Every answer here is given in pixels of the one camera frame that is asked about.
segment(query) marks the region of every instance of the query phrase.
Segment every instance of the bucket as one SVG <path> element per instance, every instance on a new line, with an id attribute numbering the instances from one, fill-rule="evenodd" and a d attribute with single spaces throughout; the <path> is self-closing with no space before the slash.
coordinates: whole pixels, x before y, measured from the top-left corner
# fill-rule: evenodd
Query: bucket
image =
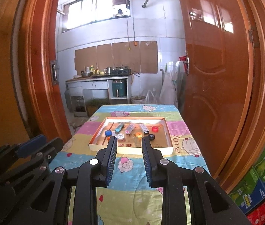
<path id="1" fill-rule="evenodd" d="M 132 96 L 131 103 L 132 104 L 144 104 L 145 103 L 145 96 Z"/>

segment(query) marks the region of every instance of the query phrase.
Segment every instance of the bottle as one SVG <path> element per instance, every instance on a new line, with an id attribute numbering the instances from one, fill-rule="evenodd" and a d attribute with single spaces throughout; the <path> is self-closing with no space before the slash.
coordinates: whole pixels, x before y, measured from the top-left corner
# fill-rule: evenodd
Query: bottle
<path id="1" fill-rule="evenodd" d="M 247 188 L 246 182 L 235 192 L 232 192 L 230 194 L 231 199 L 236 202 L 236 199 L 244 192 L 244 190 Z"/>
<path id="2" fill-rule="evenodd" d="M 254 167 L 259 175 L 259 177 L 263 176 L 265 170 L 265 157 Z"/>

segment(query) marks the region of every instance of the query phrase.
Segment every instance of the window frame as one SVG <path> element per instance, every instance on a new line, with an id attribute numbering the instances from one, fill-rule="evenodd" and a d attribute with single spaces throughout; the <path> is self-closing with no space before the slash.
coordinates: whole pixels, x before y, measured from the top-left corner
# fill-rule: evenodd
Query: window frame
<path id="1" fill-rule="evenodd" d="M 108 18 L 108 19 L 92 21 L 92 22 L 89 22 L 89 23 L 84 24 L 84 25 L 79 25 L 77 27 L 74 27 L 74 28 L 71 28 L 71 29 L 67 29 L 65 25 L 66 25 L 66 23 L 68 21 L 68 17 L 69 17 L 69 7 L 70 7 L 70 5 L 72 5 L 74 3 L 77 3 L 77 2 L 80 2 L 80 1 L 82 2 L 83 0 L 75 0 L 73 2 L 70 2 L 70 3 L 67 3 L 67 4 L 63 5 L 63 12 L 66 15 L 63 16 L 63 19 L 62 19 L 62 22 L 63 22 L 63 26 L 62 26 L 62 30 L 61 30 L 62 33 L 70 31 L 70 30 L 73 30 L 73 29 L 76 29 L 76 28 L 79 28 L 79 27 L 82 27 L 82 26 L 85 26 L 85 25 L 90 25 L 90 24 L 94 24 L 94 23 L 97 23 L 97 22 L 101 22 L 101 21 L 106 21 L 106 20 L 111 20 L 111 19 L 129 18 L 131 16 L 130 0 L 126 0 L 127 9 L 130 10 L 129 16 L 125 15 L 125 16 L 118 16 L 118 17 L 112 17 L 112 18 Z"/>

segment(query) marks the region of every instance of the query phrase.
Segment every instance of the usb drive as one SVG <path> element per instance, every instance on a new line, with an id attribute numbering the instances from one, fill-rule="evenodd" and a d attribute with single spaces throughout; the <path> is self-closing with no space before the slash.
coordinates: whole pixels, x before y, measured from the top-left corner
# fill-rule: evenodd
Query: usb drive
<path id="1" fill-rule="evenodd" d="M 149 129 L 146 127 L 145 124 L 140 124 L 140 128 L 142 129 L 144 134 L 149 134 Z"/>

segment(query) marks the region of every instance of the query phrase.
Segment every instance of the stool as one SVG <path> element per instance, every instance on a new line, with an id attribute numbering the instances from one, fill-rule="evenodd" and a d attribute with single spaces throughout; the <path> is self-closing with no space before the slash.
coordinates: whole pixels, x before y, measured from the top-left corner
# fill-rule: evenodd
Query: stool
<path id="1" fill-rule="evenodd" d="M 88 119 L 87 117 L 75 117 L 74 120 L 70 122 L 70 126 L 73 127 L 74 133 L 76 133 L 76 129 L 84 125 Z"/>

